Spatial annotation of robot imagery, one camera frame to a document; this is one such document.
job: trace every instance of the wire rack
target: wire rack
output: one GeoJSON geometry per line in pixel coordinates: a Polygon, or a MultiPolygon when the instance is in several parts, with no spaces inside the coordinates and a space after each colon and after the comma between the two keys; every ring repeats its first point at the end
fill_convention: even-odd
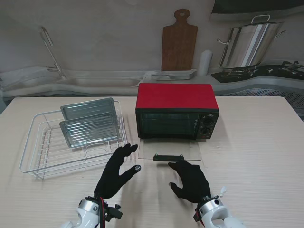
{"type": "Polygon", "coordinates": [[[20,171],[44,179],[50,175],[107,163],[114,151],[127,143],[121,107],[114,101],[119,137],[79,148],[69,148],[59,123],[60,110],[34,116],[20,161],[20,171]]]}

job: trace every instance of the sink faucet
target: sink faucet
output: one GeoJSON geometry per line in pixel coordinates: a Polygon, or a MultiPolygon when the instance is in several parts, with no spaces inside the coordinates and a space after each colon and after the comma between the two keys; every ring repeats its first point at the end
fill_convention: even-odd
{"type": "Polygon", "coordinates": [[[44,45],[47,47],[48,52],[52,56],[52,59],[54,61],[54,65],[55,65],[55,67],[48,67],[47,66],[47,70],[50,71],[50,72],[58,72],[62,80],[67,79],[67,76],[65,76],[65,74],[64,74],[61,66],[59,65],[59,63],[55,59],[54,54],[52,53],[51,49],[48,46],[48,43],[50,44],[51,47],[54,46],[53,41],[52,41],[51,37],[48,34],[48,31],[46,30],[45,27],[41,27],[40,30],[39,30],[39,32],[40,32],[40,36],[41,36],[41,38],[43,40],[44,45]]]}

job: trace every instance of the table surface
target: table surface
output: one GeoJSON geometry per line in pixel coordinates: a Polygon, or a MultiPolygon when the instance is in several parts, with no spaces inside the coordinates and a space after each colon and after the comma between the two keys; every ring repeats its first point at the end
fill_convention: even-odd
{"type": "MultiPolygon", "coordinates": [[[[0,227],[55,228],[77,220],[81,199],[92,195],[102,167],[63,174],[45,180],[19,170],[31,120],[35,114],[61,105],[96,97],[16,98],[0,115],[0,227]]],[[[139,143],[134,114],[136,97],[115,97],[121,102],[127,139],[139,143]]],[[[303,227],[304,123],[280,97],[217,97],[220,117],[212,139],[200,142],[199,164],[211,191],[227,193],[223,203],[248,228],[303,227]]],[[[195,205],[178,199],[168,186],[177,174],[167,165],[126,160],[121,171],[134,164],[142,170],[112,199],[122,206],[121,220],[107,227],[199,227],[195,205]]]]}

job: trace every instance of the black glove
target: black glove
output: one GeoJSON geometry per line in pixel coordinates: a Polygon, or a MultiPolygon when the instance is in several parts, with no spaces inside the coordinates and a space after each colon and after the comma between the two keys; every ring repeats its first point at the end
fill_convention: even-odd
{"type": "Polygon", "coordinates": [[[182,189],[175,183],[169,183],[178,198],[192,203],[201,202],[205,196],[211,198],[208,181],[199,165],[191,165],[187,161],[169,162],[168,165],[178,173],[182,182],[182,189]]]}
{"type": "Polygon", "coordinates": [[[123,164],[124,158],[136,151],[137,147],[137,145],[131,146],[128,143],[124,147],[116,149],[105,166],[104,172],[94,190],[94,197],[102,197],[104,200],[111,198],[132,176],[141,170],[140,165],[135,165],[122,175],[119,175],[119,168],[123,164]]]}

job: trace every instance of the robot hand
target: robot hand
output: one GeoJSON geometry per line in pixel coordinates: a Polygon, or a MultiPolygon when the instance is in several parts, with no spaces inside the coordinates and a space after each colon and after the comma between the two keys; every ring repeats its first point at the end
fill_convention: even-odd
{"type": "Polygon", "coordinates": [[[209,183],[198,165],[192,165],[187,161],[178,161],[168,164],[180,176],[182,189],[175,183],[169,183],[171,189],[178,198],[199,203],[204,197],[211,198],[209,183]]]}
{"type": "Polygon", "coordinates": [[[119,175],[119,168],[124,162],[124,158],[137,150],[137,145],[131,146],[129,143],[124,147],[119,147],[112,155],[104,172],[94,190],[94,198],[102,197],[102,199],[109,199],[114,196],[119,189],[127,183],[132,176],[141,170],[140,165],[135,165],[131,169],[119,175]]]}
{"type": "Polygon", "coordinates": [[[122,217],[123,214],[119,211],[119,205],[115,205],[115,208],[112,208],[103,200],[114,196],[132,176],[141,170],[140,165],[135,165],[122,175],[119,175],[119,169],[124,162],[124,158],[130,156],[136,149],[137,145],[131,146],[127,144],[124,147],[119,147],[113,153],[95,188],[94,197],[86,197],[80,201],[76,209],[79,221],[75,225],[71,221],[66,222],[61,228],[96,228],[100,221],[101,227],[105,227],[105,221],[122,217]]]}
{"type": "Polygon", "coordinates": [[[198,165],[187,161],[169,162],[169,166],[180,176],[182,189],[175,183],[169,183],[178,198],[198,203],[194,215],[196,222],[200,221],[206,228],[246,228],[220,201],[219,197],[211,197],[210,187],[205,175],[198,165]]]}

